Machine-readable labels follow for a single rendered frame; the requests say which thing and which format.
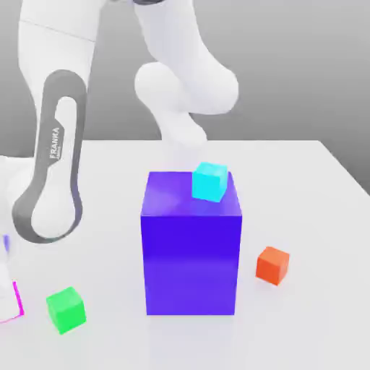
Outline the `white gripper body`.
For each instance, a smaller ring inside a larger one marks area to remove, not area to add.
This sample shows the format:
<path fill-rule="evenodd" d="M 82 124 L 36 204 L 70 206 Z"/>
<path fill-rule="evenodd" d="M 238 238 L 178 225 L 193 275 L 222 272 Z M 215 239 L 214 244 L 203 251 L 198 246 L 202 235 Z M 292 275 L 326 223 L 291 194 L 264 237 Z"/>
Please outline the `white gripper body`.
<path fill-rule="evenodd" d="M 0 260 L 0 320 L 20 315 L 20 305 L 6 262 Z"/>

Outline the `small magenta cube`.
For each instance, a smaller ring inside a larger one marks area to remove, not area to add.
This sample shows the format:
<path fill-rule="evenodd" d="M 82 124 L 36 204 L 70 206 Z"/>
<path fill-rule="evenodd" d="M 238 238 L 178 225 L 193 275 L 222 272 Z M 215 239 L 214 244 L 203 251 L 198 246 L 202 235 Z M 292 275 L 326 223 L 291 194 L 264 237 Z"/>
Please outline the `small magenta cube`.
<path fill-rule="evenodd" d="M 17 282 L 12 281 L 12 287 L 6 293 L 0 294 L 0 324 L 12 321 L 25 314 L 25 310 L 17 287 Z"/>

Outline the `small green cube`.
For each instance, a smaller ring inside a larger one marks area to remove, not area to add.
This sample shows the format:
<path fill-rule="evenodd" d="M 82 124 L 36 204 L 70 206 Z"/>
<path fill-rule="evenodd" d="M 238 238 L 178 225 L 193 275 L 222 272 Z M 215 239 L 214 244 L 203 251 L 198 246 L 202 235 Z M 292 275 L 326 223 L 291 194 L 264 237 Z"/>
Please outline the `small green cube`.
<path fill-rule="evenodd" d="M 84 302 L 73 287 L 48 296 L 46 304 L 51 321 L 60 335 L 86 322 Z"/>

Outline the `small cyan cube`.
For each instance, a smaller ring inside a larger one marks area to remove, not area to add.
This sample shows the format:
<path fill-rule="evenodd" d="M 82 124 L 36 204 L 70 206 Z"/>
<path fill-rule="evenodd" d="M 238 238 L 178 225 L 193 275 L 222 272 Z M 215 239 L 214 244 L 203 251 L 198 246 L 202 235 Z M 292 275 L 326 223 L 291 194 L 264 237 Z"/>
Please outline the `small cyan cube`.
<path fill-rule="evenodd" d="M 220 202 L 227 186 L 226 165 L 202 162 L 192 173 L 192 196 L 195 199 Z"/>

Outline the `small orange cube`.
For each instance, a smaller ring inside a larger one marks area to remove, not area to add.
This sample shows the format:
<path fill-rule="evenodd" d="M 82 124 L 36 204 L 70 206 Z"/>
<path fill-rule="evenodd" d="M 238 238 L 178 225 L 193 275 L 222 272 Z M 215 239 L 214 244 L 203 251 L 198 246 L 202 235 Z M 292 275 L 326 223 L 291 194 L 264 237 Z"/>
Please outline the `small orange cube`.
<path fill-rule="evenodd" d="M 290 254 L 267 246 L 257 258 L 256 277 L 279 285 L 288 271 Z"/>

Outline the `large purple box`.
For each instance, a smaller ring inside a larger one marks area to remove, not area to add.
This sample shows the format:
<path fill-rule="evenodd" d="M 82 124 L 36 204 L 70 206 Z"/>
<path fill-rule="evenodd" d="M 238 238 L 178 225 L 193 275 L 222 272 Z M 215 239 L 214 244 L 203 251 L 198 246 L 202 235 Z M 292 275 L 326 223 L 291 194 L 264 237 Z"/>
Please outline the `large purple box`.
<path fill-rule="evenodd" d="M 190 172 L 151 171 L 140 221 L 147 314 L 234 314 L 242 212 L 232 178 L 208 202 L 192 197 Z"/>

